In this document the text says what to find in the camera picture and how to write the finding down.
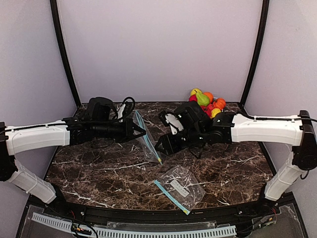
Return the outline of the red tomato with stem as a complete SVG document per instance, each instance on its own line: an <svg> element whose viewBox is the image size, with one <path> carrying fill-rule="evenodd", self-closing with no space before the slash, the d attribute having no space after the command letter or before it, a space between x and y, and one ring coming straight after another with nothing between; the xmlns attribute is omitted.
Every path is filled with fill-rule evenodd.
<svg viewBox="0 0 317 238"><path fill-rule="evenodd" d="M212 104L208 104L207 106L201 105L202 110L211 118L212 110L214 109Z"/></svg>

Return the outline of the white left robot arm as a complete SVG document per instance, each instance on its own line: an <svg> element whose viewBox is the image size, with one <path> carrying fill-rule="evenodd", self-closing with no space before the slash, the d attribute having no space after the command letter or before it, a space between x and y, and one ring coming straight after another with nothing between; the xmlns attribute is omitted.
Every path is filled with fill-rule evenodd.
<svg viewBox="0 0 317 238"><path fill-rule="evenodd" d="M30 172L15 158L24 151L73 146L95 138L123 143L137 139L146 131L135 124L130 114L135 101L127 97L117 110L113 101L104 97L91 98L80 115L45 124L5 126L0 124L0 179L9 182L45 204L62 205L65 198L60 189Z"/></svg>

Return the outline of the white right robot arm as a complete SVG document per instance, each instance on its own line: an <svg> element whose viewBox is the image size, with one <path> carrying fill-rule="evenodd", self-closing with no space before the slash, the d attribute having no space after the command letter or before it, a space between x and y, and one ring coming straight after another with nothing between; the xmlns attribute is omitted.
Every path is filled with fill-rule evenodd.
<svg viewBox="0 0 317 238"><path fill-rule="evenodd" d="M277 201L300 175L317 166L317 139L312 118L305 110L287 117L220 112L210 118L197 102L189 101L172 113L162 111L159 119L171 129L155 145L165 155L217 143L255 141L291 145L291 155L264 187L264 199L268 201Z"/></svg>

